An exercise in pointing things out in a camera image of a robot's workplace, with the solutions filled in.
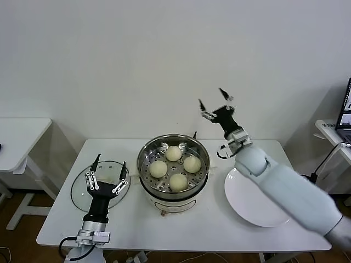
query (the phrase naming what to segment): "white wall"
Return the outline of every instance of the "white wall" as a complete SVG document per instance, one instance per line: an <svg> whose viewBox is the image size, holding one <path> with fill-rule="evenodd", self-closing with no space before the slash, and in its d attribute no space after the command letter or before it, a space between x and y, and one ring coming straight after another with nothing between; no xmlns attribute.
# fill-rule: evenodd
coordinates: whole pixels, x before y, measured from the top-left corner
<svg viewBox="0 0 351 263"><path fill-rule="evenodd" d="M50 117L76 150L85 138L222 138L197 102L221 106L222 87L254 138L285 144L351 75L350 10L349 0L1 1L0 116Z"/></svg>

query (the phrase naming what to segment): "white table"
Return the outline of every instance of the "white table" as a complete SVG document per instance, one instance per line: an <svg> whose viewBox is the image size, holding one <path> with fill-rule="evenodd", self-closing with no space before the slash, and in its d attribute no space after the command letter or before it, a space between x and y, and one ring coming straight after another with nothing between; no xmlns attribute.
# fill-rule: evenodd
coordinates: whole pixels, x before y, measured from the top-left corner
<svg viewBox="0 0 351 263"><path fill-rule="evenodd" d="M322 135L328 139L328 141L334 146L343 140L335 131L335 120L332 119L318 119L315 122L315 126L319 129ZM346 174L344 176L343 172L346 168L351 165L351 148L342 148L338 151L341 156L346 160L347 165L339 165L338 170L329 176L329 178L325 178L326 185L330 182L333 184L343 184L349 186L351 188L351 178ZM351 205L351 197L348 198L345 202L345 205Z"/></svg>
<svg viewBox="0 0 351 263"><path fill-rule="evenodd" d="M216 157L222 140L200 140L217 168L210 175L199 202L190 210L162 217L146 200L138 180L133 180L124 199L108 214L106 231L110 242L104 249L172 251L311 251L328 250L331 245L315 233L303 229L294 220L275 228L250 224L237 215L224 193L224 179L233 160ZM89 139L81 149L47 219L37 237L40 245L57 246L67 236L75 236L85 212L71 202L70 190L76 176L101 153L101 160L126 161L136 173L139 150L147 140ZM255 141L280 163L290 165L277 141Z"/></svg>
<svg viewBox="0 0 351 263"><path fill-rule="evenodd" d="M0 118L0 172L23 173L27 166L34 174L34 179L53 199L58 189L53 184L42 182L43 171L30 158L29 153L51 125L49 118ZM3 196L11 197L11 193L0 185ZM50 208L28 206L34 194L28 193L7 225L13 230L21 217L27 215L47 215Z"/></svg>

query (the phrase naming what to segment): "black cable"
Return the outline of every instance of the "black cable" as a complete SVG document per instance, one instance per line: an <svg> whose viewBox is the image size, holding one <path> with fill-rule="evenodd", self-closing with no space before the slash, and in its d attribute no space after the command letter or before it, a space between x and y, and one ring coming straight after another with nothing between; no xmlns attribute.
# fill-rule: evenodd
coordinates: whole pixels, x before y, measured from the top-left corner
<svg viewBox="0 0 351 263"><path fill-rule="evenodd" d="M64 255L64 253L62 253L62 245L65 241L75 241L77 239L77 237L65 237L64 239L61 240L60 244L59 244L59 255L61 258L65 259L66 256Z"/></svg>
<svg viewBox="0 0 351 263"><path fill-rule="evenodd" d="M89 250L88 252L86 252L84 255L79 256L79 257L77 257L77 258L70 258L70 261L78 261L78 260L84 259L86 256L88 256L88 255L93 251L93 249L94 249L95 247L96 247L96 245L94 244L94 245L90 248L90 250Z"/></svg>
<svg viewBox="0 0 351 263"><path fill-rule="evenodd" d="M0 252L0 255L2 255L4 257L6 263L9 263L8 259L6 258L6 256L3 253Z"/></svg>
<svg viewBox="0 0 351 263"><path fill-rule="evenodd" d="M332 154L332 152L336 149L336 147L338 147L338 145L341 144L341 143L342 142L339 142L337 145L335 145L333 147L333 149L328 153L328 155L324 158L324 160L319 164L317 169L314 171L314 174L317 174L318 169L324 164L324 162L328 159L328 157Z"/></svg>
<svg viewBox="0 0 351 263"><path fill-rule="evenodd" d="M64 239L61 240L60 244L59 244L59 254L61 256L61 258L66 259L66 256L64 255L64 253L62 253L62 245L64 244L65 241L75 241L77 239L77 237L65 237ZM79 256L77 258L70 258L69 261L78 261L81 259L84 259L86 256L88 256L93 249L96 247L96 245L94 244L90 250L88 252L86 252L84 255Z"/></svg>
<svg viewBox="0 0 351 263"><path fill-rule="evenodd" d="M316 263L316 259L314 258L314 255L312 254L312 252L310 252L309 253L311 256L312 256L312 258L313 258L313 263Z"/></svg>

